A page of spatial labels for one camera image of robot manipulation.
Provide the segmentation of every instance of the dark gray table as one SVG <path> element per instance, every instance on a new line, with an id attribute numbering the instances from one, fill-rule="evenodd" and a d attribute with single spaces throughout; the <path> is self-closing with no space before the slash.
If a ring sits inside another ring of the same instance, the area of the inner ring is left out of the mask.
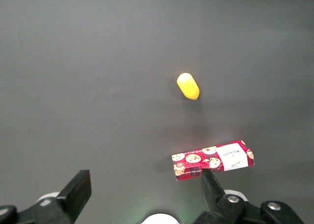
<path id="1" fill-rule="evenodd" d="M 177 182 L 171 154 L 244 140 L 256 165 L 223 187 L 312 223 L 313 53 L 314 0 L 0 0 L 0 202 L 90 169 L 78 224 L 188 224 L 200 179 Z"/>

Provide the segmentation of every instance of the cookie box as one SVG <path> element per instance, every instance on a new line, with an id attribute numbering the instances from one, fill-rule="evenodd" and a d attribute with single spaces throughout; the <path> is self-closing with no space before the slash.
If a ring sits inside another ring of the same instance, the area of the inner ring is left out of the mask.
<path id="1" fill-rule="evenodd" d="M 202 169 L 223 172 L 254 165 L 253 152 L 243 141 L 172 155 L 177 181 L 200 176 Z"/>

